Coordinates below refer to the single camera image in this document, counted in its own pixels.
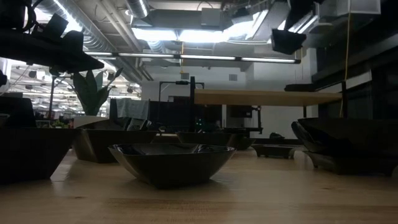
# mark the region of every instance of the white wall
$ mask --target white wall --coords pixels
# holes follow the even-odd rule
[[[148,72],[154,77],[154,82],[142,84],[143,100],[158,100],[159,81],[180,80],[180,68],[147,67]],[[268,90],[284,91],[288,84],[310,83],[311,76],[317,72],[316,50],[309,49],[302,63],[254,63],[246,72],[238,68],[207,68],[185,67],[184,72],[194,75],[196,82],[205,82],[206,89],[216,90]],[[229,81],[229,74],[237,74],[238,81]],[[189,86],[170,85],[162,92],[162,101],[167,101],[169,96],[189,96]],[[308,107],[307,116],[317,117],[318,107]],[[303,108],[263,106],[261,111],[263,134],[252,133],[252,138],[268,138],[270,133],[277,132],[286,138],[295,139],[291,130],[291,123],[303,118]],[[252,119],[245,119],[246,127],[257,127],[257,114],[253,113]]]
[[[147,71],[154,78],[153,82],[142,83],[142,100],[154,100],[159,98],[159,81],[175,82],[181,80],[179,67],[147,67]],[[189,73],[190,76],[195,76],[196,82],[204,82],[206,89],[212,90],[235,90],[245,89],[246,74],[241,72],[239,68],[201,68],[201,67],[184,67],[183,71]],[[229,81],[229,74],[237,74],[238,80],[236,82]],[[162,85],[162,89],[167,86],[166,83]],[[162,101],[167,101],[169,96],[189,96],[189,86],[183,85],[169,85],[162,92]]]
[[[309,49],[302,63],[276,64],[254,63],[247,71],[246,89],[284,91],[288,84],[311,83],[311,76],[317,72],[316,51]],[[307,117],[317,117],[318,106],[307,108]],[[288,106],[262,106],[261,122],[263,132],[251,133],[252,138],[268,138],[270,133],[276,132],[288,139],[295,139],[290,127],[293,121],[303,118],[303,108]],[[257,127],[257,115],[252,119],[245,119],[245,126]]]

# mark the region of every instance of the potted plant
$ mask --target potted plant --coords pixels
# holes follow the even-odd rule
[[[101,121],[107,118],[98,117],[101,106],[108,99],[112,84],[115,79],[120,76],[123,68],[120,68],[113,76],[112,80],[103,87],[103,74],[100,72],[96,77],[92,71],[87,71],[86,77],[80,73],[73,74],[73,90],[83,107],[85,116],[75,118],[75,128],[90,124],[92,122]]]

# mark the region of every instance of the green leaf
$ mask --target green leaf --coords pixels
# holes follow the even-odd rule
[[[99,74],[95,76],[95,81],[97,83],[97,91],[99,91],[102,88],[103,80],[104,80],[104,71],[99,72]]]
[[[112,79],[111,81],[109,81],[109,83],[108,83],[105,87],[108,89],[108,87],[112,84],[112,82],[115,81],[115,79],[116,79],[117,77],[119,77],[120,74],[122,74],[122,72],[123,72],[123,68],[120,68],[120,69],[114,74],[113,79]]]
[[[97,104],[96,106],[93,108],[93,112],[95,113],[95,115],[98,114],[98,112],[100,111],[101,106],[105,103],[105,101],[108,99],[109,96],[109,92],[111,90],[108,90],[107,88],[102,88],[97,92]]]
[[[92,92],[96,93],[98,91],[97,82],[96,82],[96,80],[94,78],[93,71],[91,71],[91,70],[87,71],[86,82],[87,82],[88,88],[90,89],[91,93]]]
[[[86,115],[91,115],[92,108],[96,105],[96,92],[90,91],[86,79],[80,73],[73,75],[73,86]]]
[[[114,74],[113,80],[115,80],[117,77],[119,77],[120,74],[122,74],[122,72],[123,72],[123,68],[120,68],[120,69]]]

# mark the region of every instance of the fluorescent light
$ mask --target fluorescent light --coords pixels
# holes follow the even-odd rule
[[[314,16],[307,24],[303,26],[297,33],[302,34],[304,33],[305,30],[307,30],[316,20],[318,19],[318,16]]]
[[[116,60],[116,57],[95,57],[97,60]]]
[[[243,57],[243,62],[272,62],[272,63],[295,63],[294,59],[279,59],[279,58],[249,58]]]
[[[120,57],[174,58],[172,54],[120,53]]]
[[[268,14],[268,9],[263,10],[262,12],[260,12],[260,14],[258,16],[253,15],[254,24],[252,25],[251,30],[246,35],[246,40],[249,39],[249,38],[252,38],[254,36],[254,34],[256,34],[256,32],[260,28],[260,25],[262,24],[262,22],[266,18],[267,14]]]
[[[208,60],[235,60],[235,57],[211,56],[211,55],[181,55],[182,59],[208,59]]]
[[[146,41],[177,40],[173,30],[132,28],[137,39]]]
[[[227,41],[228,37],[222,31],[184,30],[179,39],[189,43],[219,43]]]
[[[109,52],[85,52],[90,56],[112,56],[112,53]]]

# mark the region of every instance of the table surface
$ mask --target table surface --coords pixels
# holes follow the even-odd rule
[[[156,190],[70,153],[51,180],[0,186],[0,223],[398,223],[398,179],[237,152],[207,184]]]
[[[341,93],[195,90],[195,103],[203,105],[311,106],[341,100]]]

